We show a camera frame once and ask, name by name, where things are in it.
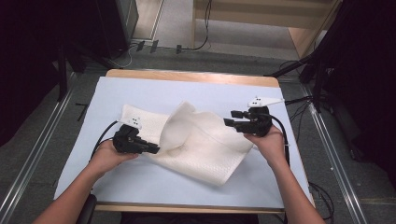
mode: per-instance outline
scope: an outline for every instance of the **person's left hand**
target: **person's left hand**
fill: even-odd
[[[119,153],[113,146],[112,140],[103,142],[97,148],[95,154],[87,165],[87,168],[98,175],[104,175],[107,171],[114,169],[124,161],[132,160],[138,154]]]

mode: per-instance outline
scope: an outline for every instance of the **table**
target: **table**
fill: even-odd
[[[192,45],[195,21],[205,18],[207,0],[194,0]],[[305,57],[323,30],[334,20],[342,0],[214,0],[210,20],[289,27],[294,46]]]
[[[156,110],[153,112],[169,113],[172,112],[173,104],[177,104],[180,99],[188,99],[197,109],[211,108],[215,113],[229,118],[231,108],[245,109],[248,102],[241,99],[245,95],[250,100],[250,91],[259,91],[268,97],[282,95],[277,80],[273,77],[156,70],[108,71],[106,77],[98,82],[78,140],[61,175],[55,198],[86,165],[92,152],[86,148],[93,148],[106,125],[117,118],[120,112],[118,107],[122,104],[133,102],[140,108]],[[156,104],[153,105],[150,99],[155,99]],[[269,107],[270,113],[282,120],[288,132],[291,170],[307,197],[311,199],[286,107],[284,104]],[[96,209],[106,211],[254,214],[283,212],[283,203],[272,170],[255,149],[250,150],[228,182],[221,187],[210,186],[171,172],[141,156],[107,173],[95,184],[92,193],[98,198]]]

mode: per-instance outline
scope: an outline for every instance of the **person's left arm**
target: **person's left arm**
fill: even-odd
[[[105,141],[97,149],[88,165],[79,173],[70,186],[34,221],[36,223],[73,223],[90,195],[93,184],[107,171],[137,154],[120,154],[112,141]]]

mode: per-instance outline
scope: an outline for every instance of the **human hand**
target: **human hand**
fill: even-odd
[[[112,140],[107,140],[99,145],[92,159],[87,165],[100,178],[107,171],[114,169],[124,161],[132,160],[138,157],[138,154],[119,153],[113,146]]]
[[[286,161],[283,133],[276,126],[273,125],[264,137],[250,133],[245,133],[244,136],[257,146],[271,167],[279,162]]]

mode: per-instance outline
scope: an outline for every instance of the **crumpled fabric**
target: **crumpled fabric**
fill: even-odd
[[[223,118],[212,112],[197,112],[188,102],[171,115],[125,105],[122,119],[131,115],[140,118],[138,136],[161,148],[147,156],[164,167],[217,186],[230,178],[253,147],[241,133],[225,126]]]

